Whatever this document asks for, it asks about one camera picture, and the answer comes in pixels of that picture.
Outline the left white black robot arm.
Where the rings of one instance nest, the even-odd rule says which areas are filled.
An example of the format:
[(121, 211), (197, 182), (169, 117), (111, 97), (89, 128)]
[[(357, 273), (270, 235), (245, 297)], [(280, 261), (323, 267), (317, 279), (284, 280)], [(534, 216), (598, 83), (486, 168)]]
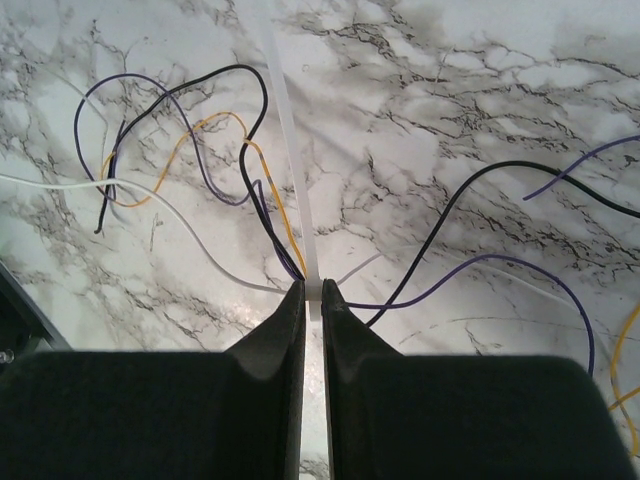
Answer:
[(71, 349), (16, 277), (1, 264), (1, 373), (35, 352)]

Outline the white plastic zip tie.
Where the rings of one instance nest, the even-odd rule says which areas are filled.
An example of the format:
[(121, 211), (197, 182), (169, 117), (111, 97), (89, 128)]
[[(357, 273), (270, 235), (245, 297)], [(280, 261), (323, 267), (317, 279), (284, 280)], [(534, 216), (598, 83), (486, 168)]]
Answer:
[(320, 325), (322, 282), (319, 274), (319, 263), (312, 224), (311, 205), (306, 185), (306, 167), (302, 160), (301, 151), (298, 145), (292, 102), (287, 90), (284, 70), (275, 37), (275, 30), (270, 11), (270, 2), (255, 1), (254, 5), (258, 18), (257, 22), (259, 25), (261, 41), (263, 44), (263, 53), (265, 55), (271, 78), (287, 157), (293, 177), (293, 186), (296, 195), (298, 215), (301, 225), (301, 237), (307, 267), (306, 291), (310, 321), (312, 324)]

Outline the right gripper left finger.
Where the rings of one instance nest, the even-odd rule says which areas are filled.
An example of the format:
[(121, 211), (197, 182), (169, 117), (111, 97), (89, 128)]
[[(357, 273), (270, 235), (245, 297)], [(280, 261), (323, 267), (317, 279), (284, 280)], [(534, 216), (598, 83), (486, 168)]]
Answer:
[(295, 479), (305, 286), (218, 352), (53, 351), (1, 378), (5, 479)]

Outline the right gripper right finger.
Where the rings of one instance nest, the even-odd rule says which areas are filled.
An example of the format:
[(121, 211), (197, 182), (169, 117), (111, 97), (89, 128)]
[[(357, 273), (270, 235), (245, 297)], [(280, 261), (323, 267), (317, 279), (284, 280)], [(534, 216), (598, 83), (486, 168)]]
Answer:
[(322, 288), (335, 479), (632, 479), (607, 407), (554, 356), (404, 355)]

